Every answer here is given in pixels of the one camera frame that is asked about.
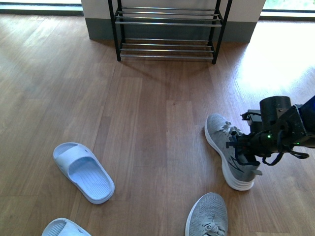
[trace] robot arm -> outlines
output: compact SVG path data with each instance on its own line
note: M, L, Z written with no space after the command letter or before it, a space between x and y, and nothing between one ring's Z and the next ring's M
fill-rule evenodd
M251 128L248 135L235 135L235 147L248 159L263 158L263 163L275 165L288 152L297 158L309 157L306 153L295 152L295 146L315 148L315 96L303 105L291 105L289 97L274 96L260 102L260 110L248 110L241 115ZM266 158L279 153L273 163Z

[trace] gray sneaker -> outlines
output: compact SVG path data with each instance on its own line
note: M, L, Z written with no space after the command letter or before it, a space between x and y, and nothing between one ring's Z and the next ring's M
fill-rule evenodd
M236 157L234 147L226 148L226 142L233 142L235 134L241 135L242 132L219 114L210 115L206 120L206 139L221 156L225 181L231 188L245 191L252 188L255 176L262 173L257 170L258 161L248 161L242 154Z
M203 195L193 205L186 222L185 236L226 236L227 210L216 193Z

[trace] white slipper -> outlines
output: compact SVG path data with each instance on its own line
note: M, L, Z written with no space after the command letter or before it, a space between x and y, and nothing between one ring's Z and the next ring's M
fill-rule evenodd
M42 236L91 236L76 223L65 218L58 218L50 222L44 229Z
M107 201L115 185L94 154L84 145L64 143L55 148L59 169L94 204Z

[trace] chrome rod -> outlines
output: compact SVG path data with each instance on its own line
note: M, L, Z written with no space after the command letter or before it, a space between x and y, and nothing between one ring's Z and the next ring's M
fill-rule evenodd
M125 58L174 58L174 59L213 59L211 57L157 56L157 55L120 55Z
M157 25L157 26L195 26L195 27L221 27L221 24L194 24L194 23L159 23L159 22L129 22L116 21L117 25Z
M178 53L213 53L213 51L205 50L168 50L168 49L126 49L121 48L125 52L178 52Z
M180 10L180 11L215 11L215 9L201 8L170 8L170 7L122 7L122 9L147 9L147 10Z
M162 47L194 47L194 48L211 48L206 45L189 45L189 44L147 44L147 43L123 43L123 46L162 46Z
M173 12L143 12L143 11L118 11L121 14L156 14L156 15L177 15L177 16L218 16L219 14L188 14Z
M186 39L161 39L161 38L126 38L126 40L152 40L152 41L178 41L178 42L208 42L207 40L186 40Z
M196 19L196 18L170 18L170 17L140 17L140 16L117 16L117 19L150 19L150 20L192 20L192 21L221 21L220 19Z

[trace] shoe rack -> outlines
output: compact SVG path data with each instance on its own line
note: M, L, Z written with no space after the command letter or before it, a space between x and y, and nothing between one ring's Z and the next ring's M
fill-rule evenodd
M213 9L201 8L174 8L174 7L133 7L123 5L117 0L117 9L114 11L112 0L108 0L117 60L122 58L152 58L152 59L201 59L217 62L227 18L231 9L232 0L228 0L222 16L221 0L215 2ZM193 37L192 39L174 39L163 37L126 37L127 26L142 26L145 32L160 30L164 27L193 28L199 32L200 28L206 31L207 38ZM219 37L214 43L215 30Z

